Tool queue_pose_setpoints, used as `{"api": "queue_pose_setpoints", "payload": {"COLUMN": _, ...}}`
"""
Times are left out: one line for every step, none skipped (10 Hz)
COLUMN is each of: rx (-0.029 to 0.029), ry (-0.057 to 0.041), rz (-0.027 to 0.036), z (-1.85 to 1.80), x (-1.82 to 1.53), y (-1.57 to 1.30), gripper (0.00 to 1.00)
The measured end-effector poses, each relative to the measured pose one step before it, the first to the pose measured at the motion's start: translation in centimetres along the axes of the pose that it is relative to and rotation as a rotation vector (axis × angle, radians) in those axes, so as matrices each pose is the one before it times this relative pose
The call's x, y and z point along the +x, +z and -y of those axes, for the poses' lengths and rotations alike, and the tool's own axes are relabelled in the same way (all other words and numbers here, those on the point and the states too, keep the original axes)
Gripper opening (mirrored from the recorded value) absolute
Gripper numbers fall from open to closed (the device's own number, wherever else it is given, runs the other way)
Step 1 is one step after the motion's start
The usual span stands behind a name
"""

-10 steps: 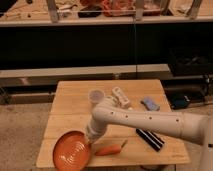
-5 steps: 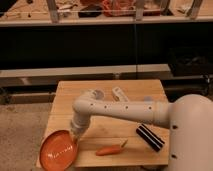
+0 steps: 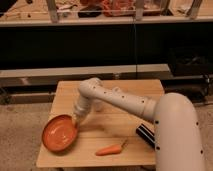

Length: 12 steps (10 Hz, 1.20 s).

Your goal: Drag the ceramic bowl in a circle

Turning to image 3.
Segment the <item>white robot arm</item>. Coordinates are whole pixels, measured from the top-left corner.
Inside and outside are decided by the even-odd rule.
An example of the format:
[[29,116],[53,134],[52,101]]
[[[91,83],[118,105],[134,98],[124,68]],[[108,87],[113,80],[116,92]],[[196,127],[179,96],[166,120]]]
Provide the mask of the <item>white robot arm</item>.
[[100,100],[154,125],[156,171],[205,171],[205,157],[197,112],[179,93],[167,93],[158,101],[105,88],[99,78],[82,81],[74,114],[87,116],[92,102]]

